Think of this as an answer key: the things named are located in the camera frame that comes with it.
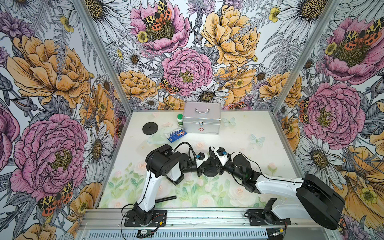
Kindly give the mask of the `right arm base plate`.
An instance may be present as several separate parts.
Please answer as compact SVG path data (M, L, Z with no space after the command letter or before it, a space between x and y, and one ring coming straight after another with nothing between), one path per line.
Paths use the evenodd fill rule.
M262 209L248 209L244 217L249 220L251 226L289 226L290 219L279 219L272 212L265 213Z

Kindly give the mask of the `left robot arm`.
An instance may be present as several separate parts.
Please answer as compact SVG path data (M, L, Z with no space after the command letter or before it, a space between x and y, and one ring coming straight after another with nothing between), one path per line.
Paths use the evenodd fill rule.
M146 169L147 176L143 192L133 206L135 221L142 226L148 225L152 221L156 195L163 178L176 186L184 179L184 173L202 174L197 162L192 160L190 155L182 154L168 144L147 155Z

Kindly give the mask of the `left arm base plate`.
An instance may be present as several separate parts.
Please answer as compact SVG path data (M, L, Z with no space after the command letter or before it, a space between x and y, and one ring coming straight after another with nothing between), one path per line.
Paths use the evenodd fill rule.
M167 214L167 210L152 210L150 212L130 210L125 215L124 227L162 227L166 224Z

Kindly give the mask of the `black round stand base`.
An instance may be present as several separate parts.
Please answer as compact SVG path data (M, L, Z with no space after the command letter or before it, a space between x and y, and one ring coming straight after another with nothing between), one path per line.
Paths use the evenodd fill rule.
M219 174L219 172L222 168L222 165L221 165L221 163L207 160L200 165L200 168L202 170L203 175L205 175L206 177L209 177L209 178L213 178Z

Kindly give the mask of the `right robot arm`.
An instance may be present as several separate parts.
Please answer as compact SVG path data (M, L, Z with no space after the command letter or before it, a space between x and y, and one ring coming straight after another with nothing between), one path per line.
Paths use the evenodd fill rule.
M262 213L269 225L296 218L310 219L318 225L335 230L341 227L345 200L315 175L304 178L271 178L254 171L251 160L238 153L235 158L227 152L216 154L218 172L227 172L250 193L272 194Z

